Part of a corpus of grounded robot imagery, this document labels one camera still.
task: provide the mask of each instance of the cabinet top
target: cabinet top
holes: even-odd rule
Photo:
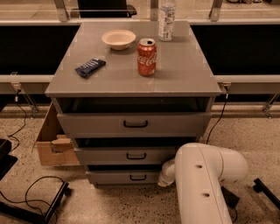
[[[136,40],[123,51],[102,42],[111,30],[129,30]],[[173,39],[158,39],[158,22],[85,22],[80,25],[45,94],[50,97],[216,96],[221,93],[190,25],[176,21]],[[152,38],[157,44],[157,69],[149,77],[137,70],[137,45]],[[75,68],[92,58],[106,65],[87,79]]]

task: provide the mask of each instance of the cabinet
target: cabinet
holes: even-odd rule
[[[102,34],[116,28],[136,34],[129,49],[102,43]],[[157,183],[162,164],[204,134],[221,91],[188,23],[176,28],[173,41],[160,42],[157,22],[80,26],[45,93],[91,184]],[[137,72],[137,43],[145,37],[157,42],[157,71],[150,77]],[[94,56],[106,66],[82,79],[74,69]]]

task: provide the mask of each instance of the bottle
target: bottle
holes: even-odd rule
[[[159,11],[158,37],[163,41],[172,40],[176,4],[174,0],[162,0]]]

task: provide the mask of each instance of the bowl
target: bowl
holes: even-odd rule
[[[132,31],[114,30],[105,32],[102,41],[112,49],[121,51],[128,48],[135,38],[136,35]]]

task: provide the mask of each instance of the brown box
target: brown box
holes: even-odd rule
[[[80,165],[70,139],[66,138],[51,104],[36,140],[41,165]]]

